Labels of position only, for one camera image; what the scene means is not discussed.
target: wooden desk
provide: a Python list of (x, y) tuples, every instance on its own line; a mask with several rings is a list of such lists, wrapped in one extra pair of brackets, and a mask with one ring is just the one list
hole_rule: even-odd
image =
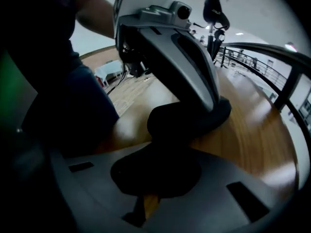
[[(215, 154), (275, 188), (281, 197), (291, 194), (298, 182), (294, 146), (279, 111), (266, 95), (244, 76), (219, 68), (220, 93), (230, 100), (229, 119), (219, 128), (190, 144)], [(151, 141), (147, 119), (157, 106), (178, 99), (155, 80), (116, 123), (110, 137), (96, 153), (120, 150)]]

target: white chair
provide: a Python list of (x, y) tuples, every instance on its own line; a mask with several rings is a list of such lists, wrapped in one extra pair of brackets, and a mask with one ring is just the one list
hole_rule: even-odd
[(107, 75), (116, 74), (116, 76), (118, 76), (120, 73), (122, 73), (122, 63), (119, 60), (109, 62), (99, 68), (107, 73)]
[(109, 84), (106, 80), (107, 75), (108, 74), (101, 67), (95, 69), (95, 76), (99, 77), (102, 80), (103, 84), (107, 85), (108, 87)]

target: balcony railing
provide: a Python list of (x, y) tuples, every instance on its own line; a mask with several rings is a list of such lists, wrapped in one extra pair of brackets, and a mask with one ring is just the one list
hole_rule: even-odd
[[(262, 61), (257, 60), (257, 64), (255, 65), (251, 56), (232, 50), (231, 48), (250, 50), (271, 56), (292, 66), (291, 72), (286, 79)], [(301, 53), (289, 52), (278, 46), (257, 43), (227, 43), (223, 44), (215, 61), (219, 62), (221, 67), (235, 67), (237, 71), (242, 69), (252, 72), (265, 81), (278, 94), (278, 98), (274, 102), (275, 107), (281, 111), (287, 105), (293, 114), (305, 137), (309, 156), (311, 156), (311, 136), (307, 121), (290, 101), (290, 97), (295, 91), (301, 75), (304, 74), (311, 80), (311, 59), (309, 57)]]
[(220, 48), (218, 54), (216, 55), (216, 59), (221, 62), (223, 56), (223, 65), (226, 67), (234, 67), (237, 70), (240, 69), (247, 72), (252, 72), (249, 68), (244, 66), (247, 65), (270, 80), (280, 90), (283, 89), (286, 83), (287, 78), (257, 58), (241, 53), (239, 51), (227, 49), (226, 47)]

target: person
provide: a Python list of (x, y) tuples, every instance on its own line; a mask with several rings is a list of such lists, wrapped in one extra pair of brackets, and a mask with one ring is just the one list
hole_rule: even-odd
[(201, 38), (200, 38), (200, 43), (202, 43), (202, 45), (204, 45), (205, 44), (205, 36), (204, 35), (202, 35), (201, 36)]
[(231, 49), (229, 49), (228, 53), (229, 53), (230, 58), (234, 57), (233, 51)]
[(244, 50), (243, 50), (243, 49), (240, 49), (240, 50), (239, 50), (239, 53), (238, 53), (238, 56), (237, 56), (237, 60), (239, 60), (239, 61), (241, 61), (241, 62), (242, 62), (242, 59), (243, 59), (243, 57), (242, 57), (243, 52), (244, 52)]
[(106, 0), (5, 2), (4, 46), (38, 92), (22, 129), (60, 147), (65, 156), (90, 153), (119, 117), (69, 39), (75, 19), (113, 38), (113, 6)]
[(247, 56), (244, 56), (244, 63), (246, 64), (246, 65), (248, 65), (250, 62), (249, 62), (249, 60), (248, 60), (248, 58), (247, 58)]
[(257, 69), (257, 58), (253, 58), (253, 68)]

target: person's arm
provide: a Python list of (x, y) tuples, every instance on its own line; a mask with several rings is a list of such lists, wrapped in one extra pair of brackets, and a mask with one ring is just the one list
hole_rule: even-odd
[(114, 38), (113, 6), (106, 0), (74, 0), (77, 20), (89, 30)]

